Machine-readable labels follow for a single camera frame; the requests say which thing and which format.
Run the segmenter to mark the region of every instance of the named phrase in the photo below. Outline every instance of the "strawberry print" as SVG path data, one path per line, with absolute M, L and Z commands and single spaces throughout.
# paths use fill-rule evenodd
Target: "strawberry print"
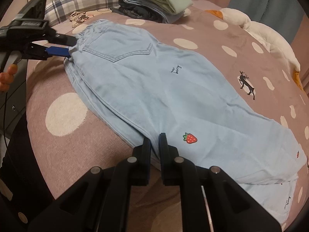
M 191 133 L 185 133 L 185 135 L 183 135 L 183 141 L 186 141 L 188 144 L 192 144 L 197 142 L 197 138 L 195 138 Z

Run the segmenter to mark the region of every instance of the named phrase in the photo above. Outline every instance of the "deer print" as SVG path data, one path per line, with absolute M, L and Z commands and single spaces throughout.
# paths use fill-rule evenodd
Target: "deer print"
M 241 89 L 244 87 L 244 86 L 247 86 L 248 89 L 249 89 L 249 93 L 248 95 L 250 95 L 252 93 L 253 95 L 253 100 L 255 100 L 255 95 L 254 95 L 254 88 L 246 81 L 246 79 L 249 79 L 249 77 L 247 76 L 247 74 L 244 75 L 244 73 L 242 71 L 239 71 L 240 72 L 240 76 L 239 76 L 239 82 L 241 84 Z

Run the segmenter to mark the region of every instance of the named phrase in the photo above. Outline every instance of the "finger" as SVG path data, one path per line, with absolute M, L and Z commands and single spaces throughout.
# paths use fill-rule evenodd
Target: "finger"
M 15 75 L 17 72 L 17 65 L 16 64 L 11 64 L 9 68 L 7 69 L 7 73 L 10 75 Z
M 14 80 L 14 76 L 8 74 L 7 72 L 0 73 L 0 82 L 4 84 L 10 84 Z
M 0 91 L 8 91 L 9 88 L 10 88 L 10 85 L 0 82 Z

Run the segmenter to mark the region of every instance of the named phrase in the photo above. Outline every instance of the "polka dot bedspread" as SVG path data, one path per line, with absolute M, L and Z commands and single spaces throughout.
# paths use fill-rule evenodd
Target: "polka dot bedspread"
M 70 22 L 62 23 L 58 32 L 73 35 L 102 18 L 146 29 L 165 44 L 204 55 L 255 112 L 290 128 L 300 148 L 306 156 L 309 154 L 307 95 L 285 67 L 240 27 L 190 7 L 175 24 L 108 13 L 73 30 Z M 131 147 L 86 108 L 70 84 L 60 57 L 29 61 L 27 120 L 33 152 L 55 198 L 91 167 L 114 166 L 132 153 Z M 294 196 L 282 200 L 282 208 L 290 205 L 289 217 L 281 224 L 283 230 L 309 197 L 308 175 L 307 156 L 306 165 L 298 172 Z M 154 167 L 149 186 L 132 188 L 130 205 L 128 231 L 181 231 L 179 190 L 163 187 L 160 172 Z

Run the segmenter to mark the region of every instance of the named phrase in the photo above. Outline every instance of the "plaid pillow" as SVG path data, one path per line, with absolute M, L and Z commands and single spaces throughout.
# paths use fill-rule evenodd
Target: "plaid pillow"
M 53 0 L 46 5 L 45 19 L 54 26 L 69 19 L 74 11 L 92 11 L 118 5 L 118 0 Z

